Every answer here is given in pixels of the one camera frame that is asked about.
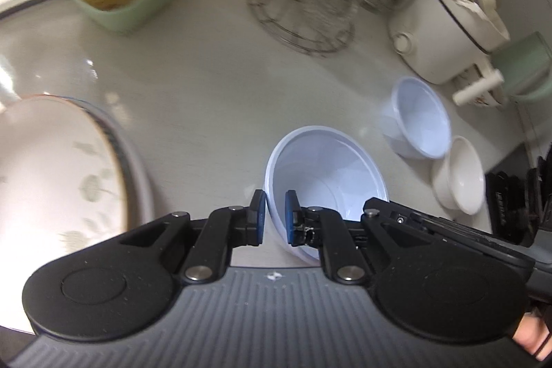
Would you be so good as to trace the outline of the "person's right hand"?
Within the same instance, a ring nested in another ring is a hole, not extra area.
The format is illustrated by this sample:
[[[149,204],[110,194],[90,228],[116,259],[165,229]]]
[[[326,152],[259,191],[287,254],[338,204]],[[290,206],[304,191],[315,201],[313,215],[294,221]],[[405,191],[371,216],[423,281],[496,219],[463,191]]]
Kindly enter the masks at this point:
[[[519,322],[514,341],[539,361],[551,354],[551,307],[527,312]]]

